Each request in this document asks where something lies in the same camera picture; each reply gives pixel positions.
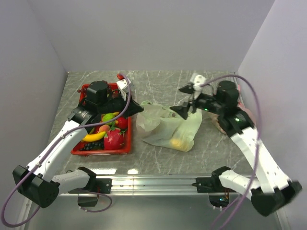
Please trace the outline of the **green avocado print plastic bag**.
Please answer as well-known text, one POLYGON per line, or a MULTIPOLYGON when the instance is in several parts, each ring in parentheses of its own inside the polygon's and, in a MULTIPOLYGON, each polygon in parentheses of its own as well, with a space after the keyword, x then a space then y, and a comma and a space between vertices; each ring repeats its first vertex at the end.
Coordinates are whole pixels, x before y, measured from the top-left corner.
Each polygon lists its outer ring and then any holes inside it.
POLYGON ((136 116, 136 129, 142 141, 159 147, 173 149, 170 139, 186 142, 188 152, 194 146, 194 138, 202 123, 202 112, 188 113, 185 120, 169 107, 151 101, 143 101, 144 111, 136 116))

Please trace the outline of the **yellow fake lemon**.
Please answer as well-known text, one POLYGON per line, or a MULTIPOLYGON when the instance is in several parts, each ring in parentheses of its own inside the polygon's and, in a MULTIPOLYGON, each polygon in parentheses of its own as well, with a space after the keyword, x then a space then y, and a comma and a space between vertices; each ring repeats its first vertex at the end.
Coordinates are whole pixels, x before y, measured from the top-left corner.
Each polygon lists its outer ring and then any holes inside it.
POLYGON ((178 138, 172 138, 170 139, 170 146, 173 149, 179 150, 179 151, 185 151, 186 149, 186 142, 184 140, 178 139, 178 138))

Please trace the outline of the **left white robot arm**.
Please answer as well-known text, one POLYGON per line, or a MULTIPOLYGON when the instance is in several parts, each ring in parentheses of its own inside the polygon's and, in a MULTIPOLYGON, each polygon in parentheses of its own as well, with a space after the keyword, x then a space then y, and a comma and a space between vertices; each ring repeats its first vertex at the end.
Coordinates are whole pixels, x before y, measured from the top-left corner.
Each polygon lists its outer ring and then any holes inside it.
POLYGON ((119 117, 128 118, 143 111, 132 99, 129 79, 117 81, 115 88, 104 80, 94 81, 81 92, 77 107, 56 137, 34 160, 25 167, 18 165, 12 173, 17 191, 41 208, 75 189, 87 193, 96 190, 96 174, 85 167, 62 175, 56 175, 56 171, 86 135, 104 124, 102 115, 118 112, 119 117))

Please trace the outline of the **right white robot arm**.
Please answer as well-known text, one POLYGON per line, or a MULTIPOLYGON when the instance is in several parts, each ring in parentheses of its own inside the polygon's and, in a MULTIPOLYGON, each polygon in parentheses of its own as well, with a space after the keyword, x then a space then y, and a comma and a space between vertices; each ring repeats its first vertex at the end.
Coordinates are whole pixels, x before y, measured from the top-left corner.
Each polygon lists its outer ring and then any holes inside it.
POLYGON ((210 183, 195 183, 198 190, 223 191, 228 188, 246 197, 262 216, 269 216, 290 203, 302 190, 298 181, 292 181, 278 166, 263 142, 257 139, 258 130, 249 115, 238 106, 239 91, 235 83, 223 80, 213 95, 202 93, 199 84, 190 83, 180 92, 191 95, 187 102, 172 106, 171 110, 187 119, 191 110, 216 114, 218 124, 239 147, 252 166, 256 178, 251 180, 229 167, 212 172, 210 183))

